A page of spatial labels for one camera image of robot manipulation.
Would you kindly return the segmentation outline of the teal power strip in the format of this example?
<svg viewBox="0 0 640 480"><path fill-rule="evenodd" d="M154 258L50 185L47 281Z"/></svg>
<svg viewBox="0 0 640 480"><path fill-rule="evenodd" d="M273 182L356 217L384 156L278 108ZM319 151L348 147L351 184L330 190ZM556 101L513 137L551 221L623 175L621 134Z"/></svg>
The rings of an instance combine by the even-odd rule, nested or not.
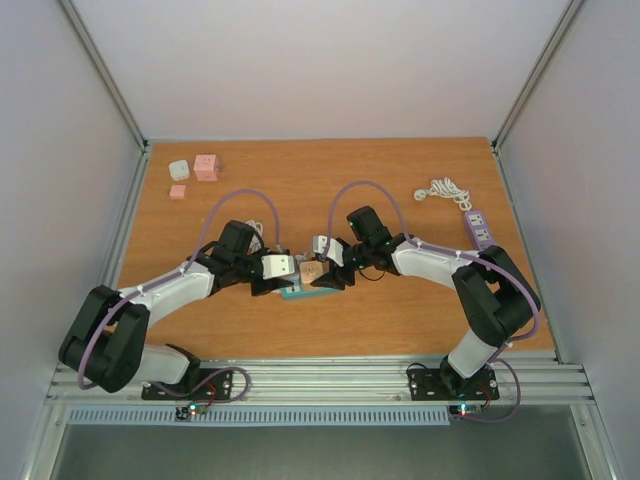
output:
<svg viewBox="0 0 640 480"><path fill-rule="evenodd" d="M330 288L316 288L304 290L299 285L294 285L280 290L280 295L285 301L297 301L331 294L337 294L338 290Z"/></svg>

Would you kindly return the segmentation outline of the small pink plug adapter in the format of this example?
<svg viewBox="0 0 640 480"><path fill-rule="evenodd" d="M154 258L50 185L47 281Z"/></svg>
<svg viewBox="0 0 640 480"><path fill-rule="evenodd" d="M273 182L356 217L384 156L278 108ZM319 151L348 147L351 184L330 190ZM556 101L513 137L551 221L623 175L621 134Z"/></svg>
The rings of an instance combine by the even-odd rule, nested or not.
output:
<svg viewBox="0 0 640 480"><path fill-rule="evenodd" d="M187 186L175 184L169 190L169 198L171 200L184 200L186 198Z"/></svg>

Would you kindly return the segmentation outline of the large pink cube plug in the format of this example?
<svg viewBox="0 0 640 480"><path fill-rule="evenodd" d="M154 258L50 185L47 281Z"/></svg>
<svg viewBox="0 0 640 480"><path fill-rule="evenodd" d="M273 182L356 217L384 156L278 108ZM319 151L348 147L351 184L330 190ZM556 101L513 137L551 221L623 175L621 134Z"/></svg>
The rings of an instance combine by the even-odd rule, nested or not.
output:
<svg viewBox="0 0 640 480"><path fill-rule="evenodd" d="M215 182L220 171L219 159L215 154L198 154L194 158L193 171L200 182Z"/></svg>

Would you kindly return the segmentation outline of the white plug adapter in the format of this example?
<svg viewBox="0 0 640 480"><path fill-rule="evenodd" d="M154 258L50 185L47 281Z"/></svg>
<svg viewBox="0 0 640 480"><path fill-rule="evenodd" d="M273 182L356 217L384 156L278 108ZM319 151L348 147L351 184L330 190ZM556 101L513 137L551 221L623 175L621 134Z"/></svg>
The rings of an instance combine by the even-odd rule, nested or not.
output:
<svg viewBox="0 0 640 480"><path fill-rule="evenodd" d="M189 163L185 159L175 160L168 165L169 175L172 181L179 182L190 177Z"/></svg>

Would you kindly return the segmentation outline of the purple power strip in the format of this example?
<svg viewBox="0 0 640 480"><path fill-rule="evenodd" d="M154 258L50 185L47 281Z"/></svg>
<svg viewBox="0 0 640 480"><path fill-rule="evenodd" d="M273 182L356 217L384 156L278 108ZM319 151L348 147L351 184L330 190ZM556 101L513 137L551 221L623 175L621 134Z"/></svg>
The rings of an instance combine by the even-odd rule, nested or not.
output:
<svg viewBox="0 0 640 480"><path fill-rule="evenodd" d="M464 213L463 223L474 250L484 250L496 244L487 220L479 210Z"/></svg>

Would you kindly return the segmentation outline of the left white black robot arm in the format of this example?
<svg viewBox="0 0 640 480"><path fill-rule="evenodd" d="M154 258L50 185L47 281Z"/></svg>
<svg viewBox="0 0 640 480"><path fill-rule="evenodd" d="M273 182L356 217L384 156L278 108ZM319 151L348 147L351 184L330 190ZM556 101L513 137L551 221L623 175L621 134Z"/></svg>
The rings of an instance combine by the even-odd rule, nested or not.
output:
<svg viewBox="0 0 640 480"><path fill-rule="evenodd" d="M203 386L198 357L175 346L146 341L151 326L221 290L247 284L252 296L291 286L296 262L273 251L249 224L232 220L214 241L200 246L175 269L145 284L89 291L58 351L80 388L108 393L147 382L167 395L189 398Z"/></svg>

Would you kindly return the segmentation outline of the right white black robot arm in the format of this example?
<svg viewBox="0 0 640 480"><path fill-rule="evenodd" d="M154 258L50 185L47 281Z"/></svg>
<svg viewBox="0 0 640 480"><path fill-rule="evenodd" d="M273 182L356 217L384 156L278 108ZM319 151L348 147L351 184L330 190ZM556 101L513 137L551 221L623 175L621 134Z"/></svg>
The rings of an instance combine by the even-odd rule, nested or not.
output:
<svg viewBox="0 0 640 480"><path fill-rule="evenodd" d="M478 373L529 321L538 321L539 297L507 252L491 245L481 251L456 251L422 242L410 234L393 235L376 211L361 207L347 216L356 242L318 235L312 252L329 264L314 286L343 290L358 271L373 267L395 276L415 277L456 292L468 330L445 356L436 384L449 398L473 389Z"/></svg>

